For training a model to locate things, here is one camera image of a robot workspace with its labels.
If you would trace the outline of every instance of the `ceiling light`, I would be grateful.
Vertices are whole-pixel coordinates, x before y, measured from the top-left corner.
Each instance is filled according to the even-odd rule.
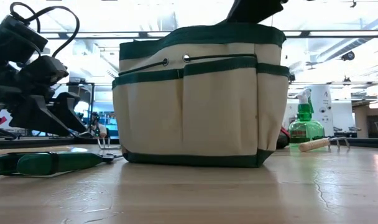
[[[97,38],[118,38],[118,37],[139,37],[139,33],[137,32],[82,32],[76,35],[76,38],[88,38],[88,37],[97,37]]]
[[[378,36],[377,30],[367,30],[367,31],[312,31],[309,36]]]
[[[148,40],[157,40],[157,39],[135,39],[136,41],[148,41]]]
[[[148,32],[147,35],[149,37],[165,37],[166,35],[169,35],[170,32]]]
[[[370,103],[369,108],[370,109],[378,109],[378,103]]]
[[[59,35],[56,34],[56,33],[45,33],[45,34],[42,34],[40,33],[41,36],[45,37],[45,38],[59,38]]]
[[[301,35],[301,31],[284,31],[284,35],[298,37]]]

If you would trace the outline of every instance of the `table surface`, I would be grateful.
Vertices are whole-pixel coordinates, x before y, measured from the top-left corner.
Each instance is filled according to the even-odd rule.
[[[95,145],[52,148],[84,149],[98,152]],[[0,177],[2,222],[376,224],[378,149],[286,149],[259,169],[121,159],[55,177]]]

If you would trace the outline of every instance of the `green spray bottle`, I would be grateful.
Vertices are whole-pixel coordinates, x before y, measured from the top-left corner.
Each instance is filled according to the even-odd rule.
[[[325,129],[323,125],[312,119],[311,90],[303,90],[297,95],[297,98],[300,101],[297,119],[288,127],[291,145],[324,138]]]

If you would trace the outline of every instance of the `person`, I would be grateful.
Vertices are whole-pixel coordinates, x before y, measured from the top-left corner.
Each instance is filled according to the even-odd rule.
[[[93,136],[105,138],[108,135],[106,126],[99,123],[99,115],[97,114],[97,112],[92,113],[91,125],[91,134]]]

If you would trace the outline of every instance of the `bag pocket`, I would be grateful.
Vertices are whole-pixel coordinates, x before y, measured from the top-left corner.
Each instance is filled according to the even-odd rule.
[[[174,154],[182,148],[182,78],[178,70],[136,72],[113,81],[121,145],[131,152]]]
[[[289,69],[258,63],[258,149],[275,151],[287,104]]]
[[[254,55],[185,66],[183,153],[257,154],[256,64]]]

